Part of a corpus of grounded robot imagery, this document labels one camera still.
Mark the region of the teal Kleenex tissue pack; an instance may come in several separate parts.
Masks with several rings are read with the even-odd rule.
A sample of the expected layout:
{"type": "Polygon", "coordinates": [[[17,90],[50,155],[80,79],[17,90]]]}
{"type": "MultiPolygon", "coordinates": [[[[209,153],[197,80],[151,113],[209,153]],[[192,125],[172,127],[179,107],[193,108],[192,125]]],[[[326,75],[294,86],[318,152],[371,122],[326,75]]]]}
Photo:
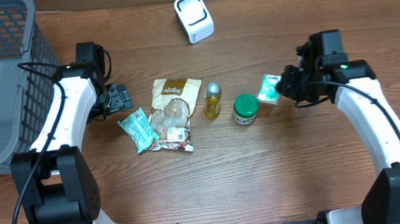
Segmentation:
{"type": "Polygon", "coordinates": [[[261,88],[258,93],[257,99],[264,104],[277,104],[280,95],[276,90],[276,85],[280,80],[280,75],[265,74],[261,82],[261,88]]]}

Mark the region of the teal snack packet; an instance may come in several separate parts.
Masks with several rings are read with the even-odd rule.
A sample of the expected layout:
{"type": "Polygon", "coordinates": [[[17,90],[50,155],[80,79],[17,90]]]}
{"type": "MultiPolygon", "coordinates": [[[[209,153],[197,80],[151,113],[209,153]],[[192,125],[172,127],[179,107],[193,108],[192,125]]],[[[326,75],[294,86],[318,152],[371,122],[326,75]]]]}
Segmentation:
{"type": "Polygon", "coordinates": [[[151,149],[154,141],[158,139],[141,107],[124,120],[118,121],[118,125],[130,136],[139,154],[151,149]]]}

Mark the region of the green lid white jar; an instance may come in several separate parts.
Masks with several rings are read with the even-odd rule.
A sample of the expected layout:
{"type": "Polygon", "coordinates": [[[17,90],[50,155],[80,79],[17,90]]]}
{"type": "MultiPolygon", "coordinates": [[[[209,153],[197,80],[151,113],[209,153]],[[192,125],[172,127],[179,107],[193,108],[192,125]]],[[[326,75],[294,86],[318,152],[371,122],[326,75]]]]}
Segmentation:
{"type": "Polygon", "coordinates": [[[234,102],[232,116],[239,125],[248,125],[255,121],[258,113],[258,99],[252,94],[240,94],[234,102]]]}

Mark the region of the brown Pantene sachet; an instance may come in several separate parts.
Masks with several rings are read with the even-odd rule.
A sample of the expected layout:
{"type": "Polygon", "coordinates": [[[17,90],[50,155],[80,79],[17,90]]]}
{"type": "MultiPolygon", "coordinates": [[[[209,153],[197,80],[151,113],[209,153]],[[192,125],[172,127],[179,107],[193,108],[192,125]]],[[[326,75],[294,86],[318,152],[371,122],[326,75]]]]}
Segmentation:
{"type": "Polygon", "coordinates": [[[194,150],[190,124],[200,88],[198,79],[154,80],[149,123],[157,138],[150,149],[194,150]]]}

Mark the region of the yellow dish soap bottle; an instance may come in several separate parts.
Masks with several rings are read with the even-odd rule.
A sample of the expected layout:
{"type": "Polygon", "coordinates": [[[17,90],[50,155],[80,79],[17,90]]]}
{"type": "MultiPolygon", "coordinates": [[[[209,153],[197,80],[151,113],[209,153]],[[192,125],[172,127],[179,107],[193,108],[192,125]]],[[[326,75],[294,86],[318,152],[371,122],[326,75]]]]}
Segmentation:
{"type": "Polygon", "coordinates": [[[204,97],[205,116],[210,119],[216,119],[221,110],[222,87],[217,82],[210,82],[205,90],[204,97]]]}

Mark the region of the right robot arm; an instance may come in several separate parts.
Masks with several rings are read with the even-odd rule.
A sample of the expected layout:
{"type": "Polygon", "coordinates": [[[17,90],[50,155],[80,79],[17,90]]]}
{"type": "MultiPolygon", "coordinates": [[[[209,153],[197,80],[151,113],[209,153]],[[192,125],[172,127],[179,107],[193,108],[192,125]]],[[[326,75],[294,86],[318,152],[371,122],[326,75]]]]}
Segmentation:
{"type": "Polygon", "coordinates": [[[377,177],[357,207],[318,213],[313,224],[400,224],[400,120],[380,81],[364,60],[350,61],[339,30],[314,33],[295,49],[276,86],[297,108],[330,101],[349,119],[375,166],[377,177]]]}

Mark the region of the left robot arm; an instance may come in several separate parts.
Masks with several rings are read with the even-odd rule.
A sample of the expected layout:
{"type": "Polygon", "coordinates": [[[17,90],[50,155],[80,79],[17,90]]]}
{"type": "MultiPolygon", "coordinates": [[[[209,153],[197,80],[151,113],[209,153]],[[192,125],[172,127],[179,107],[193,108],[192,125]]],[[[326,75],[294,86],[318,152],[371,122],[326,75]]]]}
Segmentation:
{"type": "Polygon", "coordinates": [[[75,50],[75,61],[52,65],[52,75],[37,71],[38,62],[18,64],[53,82],[54,96],[39,136],[10,162],[19,194],[11,224],[118,224],[101,209],[99,186],[81,146],[91,119],[125,105],[120,88],[108,83],[109,52],[94,42],[81,42],[75,50]]]}

